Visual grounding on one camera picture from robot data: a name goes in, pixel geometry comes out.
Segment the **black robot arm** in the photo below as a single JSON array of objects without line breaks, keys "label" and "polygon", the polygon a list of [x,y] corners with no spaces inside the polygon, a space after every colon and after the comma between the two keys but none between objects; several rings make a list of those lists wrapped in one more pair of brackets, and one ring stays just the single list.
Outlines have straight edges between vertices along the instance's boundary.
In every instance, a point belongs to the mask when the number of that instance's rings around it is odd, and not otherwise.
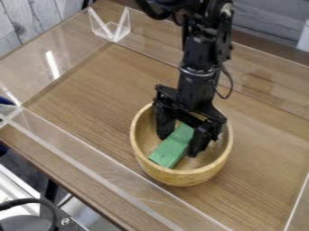
[{"label": "black robot arm", "polygon": [[232,58],[233,0],[136,0],[149,17],[172,18],[183,28],[184,58],[176,88],[158,85],[156,129],[165,139],[176,122],[193,128],[188,155],[195,157],[219,139],[228,118],[213,104],[220,77]]}]

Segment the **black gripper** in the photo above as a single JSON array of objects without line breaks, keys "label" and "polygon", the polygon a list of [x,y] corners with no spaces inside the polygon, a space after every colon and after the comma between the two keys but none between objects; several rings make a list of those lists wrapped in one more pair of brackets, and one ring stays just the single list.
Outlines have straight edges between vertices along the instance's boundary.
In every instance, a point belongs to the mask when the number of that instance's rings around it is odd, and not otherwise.
[{"label": "black gripper", "polygon": [[177,120],[195,129],[188,155],[196,158],[212,140],[219,138],[228,118],[213,104],[221,68],[196,70],[180,68],[177,88],[157,85],[154,98],[156,131],[165,140],[176,129]]}]

